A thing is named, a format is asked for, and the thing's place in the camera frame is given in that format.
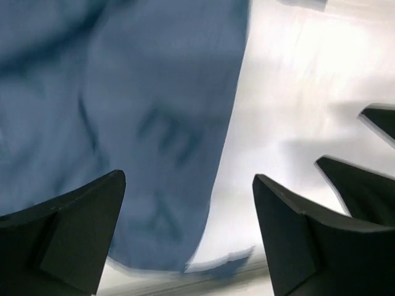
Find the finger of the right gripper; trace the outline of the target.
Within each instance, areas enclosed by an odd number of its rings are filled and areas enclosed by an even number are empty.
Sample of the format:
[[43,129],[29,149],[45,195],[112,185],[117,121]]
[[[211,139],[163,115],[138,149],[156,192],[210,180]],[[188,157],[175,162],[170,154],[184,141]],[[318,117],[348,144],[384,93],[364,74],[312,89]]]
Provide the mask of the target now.
[[394,147],[394,104],[369,104],[359,113],[358,118]]
[[320,157],[315,164],[352,217],[394,223],[394,178],[329,156]]

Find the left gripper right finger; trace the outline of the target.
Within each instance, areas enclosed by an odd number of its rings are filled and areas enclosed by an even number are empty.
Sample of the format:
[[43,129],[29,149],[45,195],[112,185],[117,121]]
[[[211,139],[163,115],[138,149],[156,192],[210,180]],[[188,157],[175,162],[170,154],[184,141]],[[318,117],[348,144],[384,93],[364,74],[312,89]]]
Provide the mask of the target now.
[[394,294],[394,228],[334,212],[265,175],[252,188],[275,295]]

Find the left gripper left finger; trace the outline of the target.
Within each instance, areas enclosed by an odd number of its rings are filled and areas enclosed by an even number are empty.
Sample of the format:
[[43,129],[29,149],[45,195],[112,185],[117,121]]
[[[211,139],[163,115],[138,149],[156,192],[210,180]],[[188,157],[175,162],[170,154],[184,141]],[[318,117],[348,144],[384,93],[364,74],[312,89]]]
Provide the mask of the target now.
[[110,173],[1,217],[1,295],[94,295],[126,178]]

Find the blue cartoon print pillowcase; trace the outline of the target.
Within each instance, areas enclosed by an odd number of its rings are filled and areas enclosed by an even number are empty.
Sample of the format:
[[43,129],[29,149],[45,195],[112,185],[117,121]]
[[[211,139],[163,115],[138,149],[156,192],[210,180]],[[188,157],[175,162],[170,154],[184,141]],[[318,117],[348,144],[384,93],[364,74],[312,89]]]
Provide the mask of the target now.
[[109,257],[191,273],[248,23],[248,1],[2,1],[1,213],[123,170]]

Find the white pillow yellow edge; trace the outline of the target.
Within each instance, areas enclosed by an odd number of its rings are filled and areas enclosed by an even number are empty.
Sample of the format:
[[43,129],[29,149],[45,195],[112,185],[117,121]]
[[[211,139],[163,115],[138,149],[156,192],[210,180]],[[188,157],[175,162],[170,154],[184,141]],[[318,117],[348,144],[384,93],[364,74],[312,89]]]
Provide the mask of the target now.
[[328,1],[323,12],[252,1],[249,38],[210,215],[194,264],[263,253],[252,179],[263,173],[344,213],[323,155],[394,174],[394,146],[359,118],[394,103],[394,2]]

